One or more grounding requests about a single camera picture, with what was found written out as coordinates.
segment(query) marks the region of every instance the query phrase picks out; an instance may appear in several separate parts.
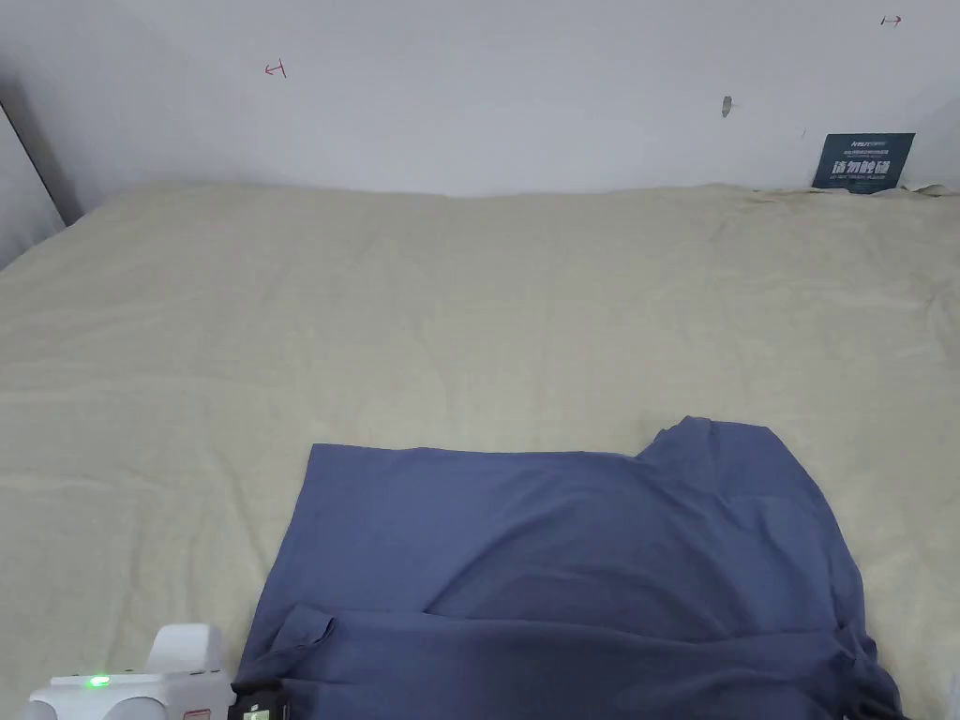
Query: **label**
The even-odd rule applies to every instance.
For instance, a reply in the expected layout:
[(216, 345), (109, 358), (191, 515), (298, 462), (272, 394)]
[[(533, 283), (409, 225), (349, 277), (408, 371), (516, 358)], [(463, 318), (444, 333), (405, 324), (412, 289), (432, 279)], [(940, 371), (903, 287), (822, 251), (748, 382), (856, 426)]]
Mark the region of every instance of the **label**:
[(827, 135), (813, 187), (870, 194), (897, 187), (913, 132)]

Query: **wrinkled sheet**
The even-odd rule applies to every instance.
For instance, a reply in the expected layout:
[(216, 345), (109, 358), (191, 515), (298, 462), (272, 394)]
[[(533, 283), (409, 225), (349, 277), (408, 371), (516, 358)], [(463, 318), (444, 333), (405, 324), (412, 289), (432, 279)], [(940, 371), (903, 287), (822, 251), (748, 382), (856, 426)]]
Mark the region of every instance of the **wrinkled sheet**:
[(960, 202), (729, 187), (121, 198), (0, 272), (0, 697), (235, 665), (313, 443), (635, 454), (769, 426), (823, 490), (905, 712), (960, 667)]

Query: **fabric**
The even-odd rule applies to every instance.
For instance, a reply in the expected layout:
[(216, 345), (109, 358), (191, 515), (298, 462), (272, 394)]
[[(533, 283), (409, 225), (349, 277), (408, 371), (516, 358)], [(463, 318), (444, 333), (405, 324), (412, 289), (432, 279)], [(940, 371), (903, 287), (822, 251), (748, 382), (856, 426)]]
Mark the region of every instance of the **fabric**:
[(635, 458), (316, 445), (239, 677), (303, 719), (899, 705), (816, 485), (766, 428), (690, 418)]
[(636, 454), (771, 427), (904, 713), (960, 668), (960, 199), (731, 187), (120, 198), (0, 271), (0, 700), (212, 622), (235, 669), (313, 443)]

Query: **wall mark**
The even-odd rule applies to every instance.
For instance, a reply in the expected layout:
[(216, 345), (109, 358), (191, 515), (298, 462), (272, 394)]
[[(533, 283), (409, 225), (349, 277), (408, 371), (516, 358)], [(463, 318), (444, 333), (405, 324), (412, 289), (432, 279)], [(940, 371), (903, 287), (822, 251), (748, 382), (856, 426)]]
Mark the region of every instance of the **wall mark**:
[(276, 62), (276, 67), (271, 67), (270, 64), (267, 63), (267, 75), (273, 75), (275, 72), (277, 72), (277, 70), (279, 70), (281, 73), (283, 73), (284, 78), (287, 77), (287, 71), (283, 68), (283, 60), (277, 58)]

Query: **white device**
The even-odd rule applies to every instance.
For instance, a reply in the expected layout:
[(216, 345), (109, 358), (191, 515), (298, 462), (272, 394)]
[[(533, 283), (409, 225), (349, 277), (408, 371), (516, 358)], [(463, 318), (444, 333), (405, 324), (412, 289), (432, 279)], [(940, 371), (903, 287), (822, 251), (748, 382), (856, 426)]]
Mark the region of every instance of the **white device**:
[(212, 625), (167, 625), (142, 673), (52, 678), (23, 720), (227, 720), (236, 700)]

